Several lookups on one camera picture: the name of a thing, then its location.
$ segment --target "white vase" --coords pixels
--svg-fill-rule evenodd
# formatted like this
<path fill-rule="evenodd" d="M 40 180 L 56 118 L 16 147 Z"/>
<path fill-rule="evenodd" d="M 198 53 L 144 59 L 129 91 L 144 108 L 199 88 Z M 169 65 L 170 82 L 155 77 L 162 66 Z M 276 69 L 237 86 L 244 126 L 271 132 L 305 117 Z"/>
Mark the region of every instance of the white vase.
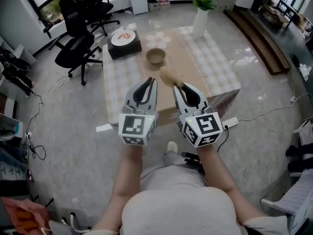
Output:
<path fill-rule="evenodd" d="M 194 36 L 196 37 L 204 36 L 208 12 L 209 12 L 208 10 L 201 10 L 198 8 L 194 25 L 192 27 L 192 34 L 194 34 Z"/>

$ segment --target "wooden brush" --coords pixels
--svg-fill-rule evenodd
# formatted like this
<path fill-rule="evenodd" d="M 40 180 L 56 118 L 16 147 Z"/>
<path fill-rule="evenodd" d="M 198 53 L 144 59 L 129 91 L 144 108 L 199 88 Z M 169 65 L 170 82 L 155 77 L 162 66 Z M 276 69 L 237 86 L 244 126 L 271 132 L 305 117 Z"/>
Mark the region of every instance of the wooden brush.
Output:
<path fill-rule="evenodd" d="M 184 83 L 183 81 L 174 74 L 173 70 L 169 68 L 168 66 L 162 66 L 160 68 L 160 77 L 164 84 L 166 84 L 168 87 L 173 87 L 176 85 L 177 87 L 181 88 L 183 87 Z"/>

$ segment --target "black chair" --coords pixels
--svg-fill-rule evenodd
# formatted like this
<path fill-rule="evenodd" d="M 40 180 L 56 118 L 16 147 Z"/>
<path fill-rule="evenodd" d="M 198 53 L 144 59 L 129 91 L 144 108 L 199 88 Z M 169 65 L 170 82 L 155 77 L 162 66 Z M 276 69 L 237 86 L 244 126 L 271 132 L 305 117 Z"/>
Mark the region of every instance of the black chair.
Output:
<path fill-rule="evenodd" d="M 104 35 L 107 36 L 107 32 L 104 29 L 105 24 L 117 23 L 120 24 L 119 20 L 108 21 L 110 15 L 107 13 L 113 8 L 113 4 L 108 2 L 102 2 L 102 0 L 81 0 L 84 2 L 84 18 L 91 24 L 92 33 L 99 27 L 102 28 Z"/>
<path fill-rule="evenodd" d="M 67 27 L 67 33 L 72 39 L 64 46 L 59 42 L 60 37 L 56 38 L 49 47 L 51 50 L 55 45 L 62 50 L 55 59 L 55 63 L 63 68 L 68 68 L 68 77 L 72 77 L 72 72 L 79 66 L 82 67 L 82 85 L 85 85 L 85 65 L 86 63 L 99 63 L 100 60 L 90 59 L 95 57 L 94 53 L 100 47 L 90 49 L 94 43 L 94 35 L 87 31 L 85 19 L 82 16 L 82 4 L 76 0 L 60 0 L 59 6 Z"/>

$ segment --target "red bag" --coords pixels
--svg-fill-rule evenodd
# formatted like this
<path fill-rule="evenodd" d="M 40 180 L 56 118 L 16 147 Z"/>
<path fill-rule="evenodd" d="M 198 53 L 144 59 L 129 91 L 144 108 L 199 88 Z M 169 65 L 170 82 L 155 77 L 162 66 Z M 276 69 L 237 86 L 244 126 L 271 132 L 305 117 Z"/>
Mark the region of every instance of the red bag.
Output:
<path fill-rule="evenodd" d="M 50 229 L 48 224 L 50 217 L 44 206 L 34 203 L 29 199 L 15 200 L 2 197 L 2 201 L 18 233 L 25 235 L 42 235 L 41 228 Z M 33 216 L 32 219 L 27 221 L 22 219 L 20 215 L 16 215 L 16 213 L 19 213 L 21 210 L 31 213 Z M 25 229 L 25 222 L 31 223 L 32 221 L 35 221 L 38 227 L 35 228 L 33 225 L 31 227 L 34 228 Z"/>

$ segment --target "checkered tablecloth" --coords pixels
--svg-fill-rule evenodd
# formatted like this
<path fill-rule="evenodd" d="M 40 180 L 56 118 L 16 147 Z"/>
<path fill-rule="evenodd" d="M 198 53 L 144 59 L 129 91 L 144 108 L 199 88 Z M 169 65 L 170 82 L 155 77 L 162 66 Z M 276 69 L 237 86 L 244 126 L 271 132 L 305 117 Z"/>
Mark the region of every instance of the checkered tablecloth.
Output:
<path fill-rule="evenodd" d="M 205 79 L 211 97 L 209 103 L 220 117 L 229 109 L 241 87 L 225 56 L 206 32 L 203 38 L 192 35 L 192 27 L 175 29 L 181 36 L 194 63 Z M 109 123 L 118 123 L 126 92 L 144 79 L 138 54 L 112 60 L 108 46 L 103 46 L 103 73 Z"/>

